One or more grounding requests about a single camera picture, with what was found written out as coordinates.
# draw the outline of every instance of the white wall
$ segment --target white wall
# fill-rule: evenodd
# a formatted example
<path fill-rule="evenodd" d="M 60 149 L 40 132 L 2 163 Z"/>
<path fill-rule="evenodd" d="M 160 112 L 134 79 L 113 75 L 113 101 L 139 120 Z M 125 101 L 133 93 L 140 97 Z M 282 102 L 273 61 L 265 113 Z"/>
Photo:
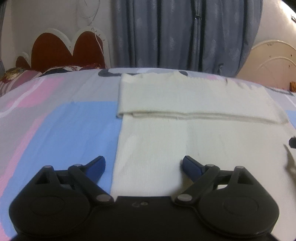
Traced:
<path fill-rule="evenodd" d="M 296 17 L 293 10 L 281 0 L 264 0 L 261 22 L 254 45 L 265 40 L 281 40 L 296 49 Z"/>
<path fill-rule="evenodd" d="M 109 43 L 110 62 L 113 65 L 113 38 L 111 1 L 101 0 L 100 8 L 94 19 L 94 27 L 102 30 Z M 89 7 L 95 7 L 98 0 L 86 0 Z M 12 29 L 16 53 L 30 54 L 36 37 L 47 28 L 56 28 L 70 40 L 74 34 L 89 24 L 80 16 L 78 4 L 84 0 L 12 0 Z M 89 8 L 80 8 L 81 13 Z"/>
<path fill-rule="evenodd" d="M 101 0 L 94 26 L 107 36 L 111 66 L 114 66 L 111 1 L 115 0 Z M 95 6 L 98 0 L 86 2 Z M 296 48 L 296 23 L 291 20 L 291 13 L 294 14 L 281 0 L 264 0 L 254 44 L 278 39 Z M 88 21 L 77 12 L 76 0 L 8 0 L 1 43 L 4 65 L 13 67 L 16 55 L 22 51 L 30 53 L 35 38 L 47 28 L 56 28 L 71 40 L 80 28 L 87 25 Z"/>
<path fill-rule="evenodd" d="M 12 34 L 11 3 L 11 0 L 6 3 L 1 35 L 1 59 L 6 70 L 15 67 L 16 60 L 15 43 Z"/>

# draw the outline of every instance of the pillow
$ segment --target pillow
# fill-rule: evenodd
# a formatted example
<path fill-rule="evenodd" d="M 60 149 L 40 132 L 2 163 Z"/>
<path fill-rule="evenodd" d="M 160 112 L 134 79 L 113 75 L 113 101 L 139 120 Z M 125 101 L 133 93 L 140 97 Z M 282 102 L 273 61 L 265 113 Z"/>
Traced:
<path fill-rule="evenodd" d="M 71 71 L 86 70 L 86 69 L 100 69 L 100 68 L 101 68 L 101 65 L 98 63 L 89 64 L 83 67 L 73 66 L 73 65 L 59 66 L 59 67 L 48 69 L 42 74 L 42 76 L 45 76 L 48 74 L 58 74 L 58 73 L 66 73 Z"/>
<path fill-rule="evenodd" d="M 25 69 L 20 68 L 20 67 L 19 68 L 11 68 L 5 72 L 5 74 L 1 78 L 1 81 L 6 84 L 6 83 L 14 80 L 16 77 L 18 77 L 24 71 L 25 71 Z"/>
<path fill-rule="evenodd" d="M 14 73 L 10 75 L 10 77 L 5 81 L 9 81 L 5 83 L 4 81 L 0 81 L 0 97 L 5 95 L 7 92 L 15 89 L 23 83 L 26 83 L 32 79 L 35 79 L 41 75 L 40 72 L 35 70 L 24 70 L 21 73 Z"/>

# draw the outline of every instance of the curtain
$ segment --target curtain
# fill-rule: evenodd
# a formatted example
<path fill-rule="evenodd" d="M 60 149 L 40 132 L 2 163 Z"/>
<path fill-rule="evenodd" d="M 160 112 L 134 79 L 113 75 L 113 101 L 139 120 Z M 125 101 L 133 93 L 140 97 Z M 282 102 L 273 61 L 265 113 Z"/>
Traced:
<path fill-rule="evenodd" d="M 254 43 L 263 0 L 116 0 L 118 67 L 235 76 Z"/>
<path fill-rule="evenodd" d="M 1 43 L 2 26 L 3 26 L 5 8 L 6 8 L 6 1 L 3 1 L 3 0 L 0 1 L 0 43 Z M 5 73 L 5 68 L 2 63 L 2 60 L 0 60 L 0 77 L 3 76 L 4 73 Z"/>

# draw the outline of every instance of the white cloth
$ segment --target white cloth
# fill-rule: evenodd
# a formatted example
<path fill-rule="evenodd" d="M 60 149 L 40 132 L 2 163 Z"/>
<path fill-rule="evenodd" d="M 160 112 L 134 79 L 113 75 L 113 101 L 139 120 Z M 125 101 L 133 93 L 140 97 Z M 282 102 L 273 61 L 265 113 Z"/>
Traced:
<path fill-rule="evenodd" d="M 223 90 L 218 92 L 213 91 L 214 87 L 203 89 L 207 101 L 219 100 L 216 108 L 219 112 L 213 114 L 204 110 L 207 106 L 214 109 L 214 105 L 199 102 L 192 104 L 191 100 L 185 103 L 181 97 L 186 96 L 188 89 L 194 93 L 202 92 L 198 84 L 194 86 L 195 90 L 192 83 L 185 80 L 183 86 L 180 84 L 177 101 L 169 98 L 174 89 L 169 86 L 169 81 L 161 86 L 151 84 L 147 92 L 144 89 L 138 91 L 138 87 L 142 88 L 138 81 L 145 79 L 146 86 L 149 86 L 149 76 L 153 77 L 151 78 L 153 82 L 155 79 L 162 81 L 164 76 L 170 79 L 171 75 L 164 74 L 163 77 L 151 74 L 138 77 L 125 75 L 122 78 L 119 114 L 123 114 L 123 122 L 111 195 L 113 197 L 175 196 L 191 185 L 191 181 L 180 169 L 180 161 L 185 155 L 190 155 L 202 164 L 215 164 L 224 170 L 233 170 L 235 166 L 242 165 L 254 175 L 279 205 L 280 217 L 273 234 L 282 241 L 293 240 L 296 236 L 294 229 L 296 187 L 285 169 L 287 152 L 284 144 L 287 145 L 289 138 L 296 132 L 290 124 L 275 124 L 285 122 L 283 110 L 273 103 L 273 100 L 261 96 L 267 95 L 266 92 L 256 88 L 246 90 L 245 94 L 242 91 L 239 96 L 232 94 L 231 90 L 236 87 L 232 83 L 229 85 L 228 81 L 227 85 L 223 83 Z M 202 81 L 205 85 L 207 81 L 212 82 L 212 80 Z M 125 83 L 136 83 L 136 85 L 125 85 Z M 149 96 L 149 93 L 155 91 L 162 93 L 162 100 L 165 103 L 161 102 L 158 96 Z M 228 92 L 230 97 L 225 96 L 227 99 L 225 105 L 224 98 L 220 98 L 219 94 L 225 95 Z M 248 107 L 247 92 L 251 92 L 252 98 L 256 100 L 251 101 L 251 107 Z M 182 109 L 179 109 L 181 106 L 177 102 L 183 103 L 184 109 L 189 113 L 197 114 L 187 116 L 184 111 L 183 118 L 179 119 Z M 254 106 L 256 102 L 260 109 L 265 105 L 263 113 L 256 110 Z M 239 106 L 244 106 L 248 115 L 238 109 Z M 201 107 L 204 108 L 203 113 L 209 114 L 210 118 L 204 119 L 198 116 Z M 221 119 L 220 114 L 227 115 L 228 119 Z"/>
<path fill-rule="evenodd" d="M 167 74 L 123 74 L 118 115 L 146 113 L 178 118 L 231 118 L 287 123 L 288 117 L 264 87 L 249 88 L 233 80 L 190 78 Z"/>

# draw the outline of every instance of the pink stripe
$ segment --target pink stripe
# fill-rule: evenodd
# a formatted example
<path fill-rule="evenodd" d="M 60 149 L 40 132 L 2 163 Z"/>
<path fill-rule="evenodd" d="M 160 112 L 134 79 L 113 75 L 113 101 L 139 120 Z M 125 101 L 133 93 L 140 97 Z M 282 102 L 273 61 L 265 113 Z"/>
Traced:
<path fill-rule="evenodd" d="M 45 78 L 46 79 L 43 81 L 43 83 L 33 93 L 31 93 L 29 96 L 24 98 L 19 103 L 18 107 L 26 108 L 41 104 L 43 101 L 45 101 L 48 97 L 52 95 L 52 93 L 58 88 L 58 86 L 64 80 L 64 78 L 60 77 L 52 78 L 50 76 L 45 76 Z M 37 81 L 38 80 L 33 80 L 26 84 L 26 86 L 24 87 L 24 92 L 31 89 L 34 86 L 34 84 L 37 83 Z M 9 109 L 14 102 L 15 100 L 8 102 L 6 108 Z"/>
<path fill-rule="evenodd" d="M 23 83 L 26 83 L 33 79 L 39 72 L 35 70 L 26 70 L 24 71 L 21 76 L 18 78 L 18 80 L 13 84 L 10 90 L 15 89 L 16 87 L 22 85 Z"/>
<path fill-rule="evenodd" d="M 5 87 L 5 89 L 2 91 L 3 92 L 3 95 L 5 95 L 6 93 L 7 93 L 7 89 L 8 89 L 8 87 L 10 86 L 10 84 L 11 84 L 11 82 L 8 82 L 7 84 L 6 84 L 6 87 Z"/>
<path fill-rule="evenodd" d="M 3 229 L 1 223 L 0 223 L 0 240 L 2 240 L 2 241 L 9 241 L 10 240 L 10 238 L 4 232 L 4 229 Z"/>
<path fill-rule="evenodd" d="M 30 129 L 24 135 L 22 141 L 20 142 L 19 146 L 15 149 L 12 158 L 10 159 L 5 173 L 0 177 L 0 197 L 3 195 L 4 189 L 6 188 L 9 179 L 12 177 L 17 164 L 24 153 L 25 149 L 27 148 L 28 144 L 30 143 L 32 137 L 35 135 L 37 129 L 43 122 L 46 115 L 40 116 L 36 118 L 31 125 Z"/>

